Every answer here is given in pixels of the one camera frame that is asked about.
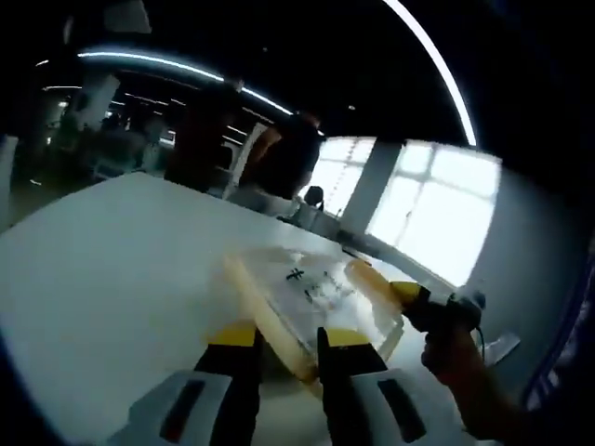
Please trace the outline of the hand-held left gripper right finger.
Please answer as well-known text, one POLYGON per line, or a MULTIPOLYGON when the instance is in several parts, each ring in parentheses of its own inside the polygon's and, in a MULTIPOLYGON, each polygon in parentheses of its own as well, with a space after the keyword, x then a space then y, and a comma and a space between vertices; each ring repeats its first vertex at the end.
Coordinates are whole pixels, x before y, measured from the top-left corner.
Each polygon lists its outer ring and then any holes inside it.
POLYGON ((468 445, 454 401, 422 377, 389 368, 352 330, 317 330, 324 413, 334 445, 468 445))

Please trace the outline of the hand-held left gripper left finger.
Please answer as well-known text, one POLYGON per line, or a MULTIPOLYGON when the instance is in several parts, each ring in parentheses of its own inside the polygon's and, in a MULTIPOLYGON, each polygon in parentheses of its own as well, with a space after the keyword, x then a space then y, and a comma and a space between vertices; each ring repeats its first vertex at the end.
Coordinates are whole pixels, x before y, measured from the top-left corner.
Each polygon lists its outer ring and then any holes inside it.
POLYGON ((259 410, 263 338, 253 322, 217 331, 190 371, 135 401, 111 445, 249 445, 259 410))

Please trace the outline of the person's right hand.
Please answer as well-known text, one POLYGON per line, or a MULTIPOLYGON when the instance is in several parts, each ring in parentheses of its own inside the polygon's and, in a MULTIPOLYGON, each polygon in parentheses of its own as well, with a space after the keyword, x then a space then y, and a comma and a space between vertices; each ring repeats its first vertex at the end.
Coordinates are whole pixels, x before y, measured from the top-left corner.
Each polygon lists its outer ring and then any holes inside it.
POLYGON ((485 373, 485 367, 470 332, 450 325, 428 332, 421 354, 422 364, 450 389, 467 387, 485 373))

